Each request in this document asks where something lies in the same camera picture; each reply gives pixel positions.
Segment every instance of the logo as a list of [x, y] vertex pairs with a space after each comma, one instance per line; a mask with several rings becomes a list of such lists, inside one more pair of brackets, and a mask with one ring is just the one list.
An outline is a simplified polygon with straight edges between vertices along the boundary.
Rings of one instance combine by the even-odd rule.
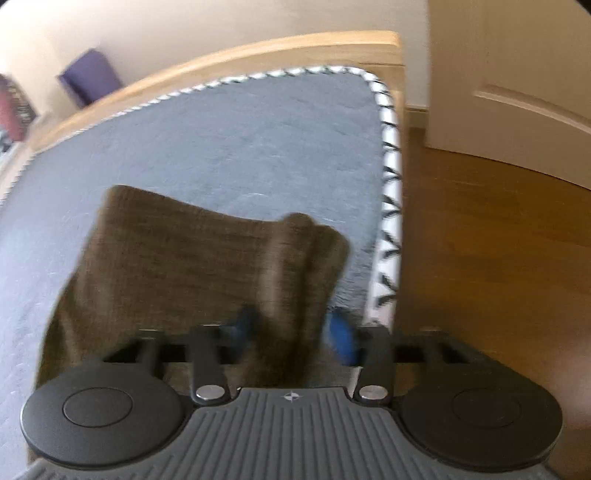
[[295, 402], [301, 398], [301, 395], [297, 394], [296, 392], [289, 392], [283, 395], [283, 398], [290, 402]]

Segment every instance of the wooden floor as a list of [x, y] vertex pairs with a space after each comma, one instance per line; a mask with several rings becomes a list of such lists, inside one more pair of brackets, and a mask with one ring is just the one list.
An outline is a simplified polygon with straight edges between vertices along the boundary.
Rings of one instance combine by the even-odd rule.
[[550, 390], [565, 429], [550, 465], [591, 479], [591, 191], [423, 147], [404, 171], [397, 324], [438, 326]]

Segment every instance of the metal screw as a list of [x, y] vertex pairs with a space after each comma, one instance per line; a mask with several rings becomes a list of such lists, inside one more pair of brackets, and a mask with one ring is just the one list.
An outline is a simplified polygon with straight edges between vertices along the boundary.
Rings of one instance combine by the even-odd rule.
[[388, 390], [381, 385], [365, 385], [359, 390], [364, 400], [383, 400], [388, 396]]
[[205, 401], [222, 398], [224, 393], [226, 393], [226, 390], [219, 385], [204, 385], [195, 391], [195, 395]]

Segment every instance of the wooden baseboard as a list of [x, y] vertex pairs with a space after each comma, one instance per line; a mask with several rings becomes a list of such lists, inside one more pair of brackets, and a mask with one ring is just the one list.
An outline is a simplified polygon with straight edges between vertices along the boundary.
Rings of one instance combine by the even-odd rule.
[[427, 128], [429, 109], [426, 107], [407, 105], [408, 126], [410, 128]]

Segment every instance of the black and white rug border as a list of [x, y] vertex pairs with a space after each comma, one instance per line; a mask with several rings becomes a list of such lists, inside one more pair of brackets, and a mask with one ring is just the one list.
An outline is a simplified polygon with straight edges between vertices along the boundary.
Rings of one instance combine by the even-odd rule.
[[[88, 125], [80, 130], [60, 138], [38, 153], [49, 150], [57, 144], [69, 140], [91, 128], [127, 115], [142, 108], [148, 108], [160, 102], [164, 102], [181, 95], [190, 95], [223, 85], [240, 84], [249, 80], [261, 80], [265, 78], [281, 78], [288, 76], [301, 76], [305, 74], [352, 74], [360, 76], [374, 94], [374, 99], [379, 107], [379, 118], [382, 124], [382, 149], [384, 155], [384, 189], [382, 197], [382, 219], [376, 240], [374, 268], [368, 290], [364, 323], [381, 323], [391, 328], [394, 321], [394, 313], [398, 292], [398, 280], [400, 277], [401, 240], [402, 240], [402, 155], [400, 151], [400, 131], [398, 127], [398, 115], [394, 108], [394, 102], [386, 84], [364, 69], [341, 65], [318, 65], [311, 67], [296, 67], [289, 69], [258, 72], [250, 75], [237, 75], [222, 77], [207, 83], [200, 83], [192, 87], [175, 90], [165, 95], [160, 95], [148, 102], [140, 103], [113, 115], [101, 119], [95, 124]], [[10, 194], [11, 189], [17, 183], [28, 165], [35, 159], [32, 156], [16, 174], [10, 188], [0, 199], [0, 206]]]

